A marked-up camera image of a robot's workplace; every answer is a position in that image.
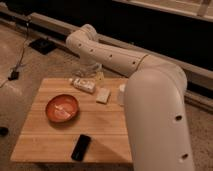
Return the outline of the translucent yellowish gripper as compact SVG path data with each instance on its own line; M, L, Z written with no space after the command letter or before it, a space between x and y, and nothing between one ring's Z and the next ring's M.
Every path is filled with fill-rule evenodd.
M92 78L102 71L102 65L100 63L94 63L91 65L81 65L77 70L77 76L80 78Z

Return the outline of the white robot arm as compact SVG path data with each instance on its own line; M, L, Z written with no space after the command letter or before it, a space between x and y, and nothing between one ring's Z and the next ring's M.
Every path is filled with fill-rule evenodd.
M128 77L124 114L134 171L195 171L178 65L153 55L102 44L86 24L66 38L85 64L100 63Z

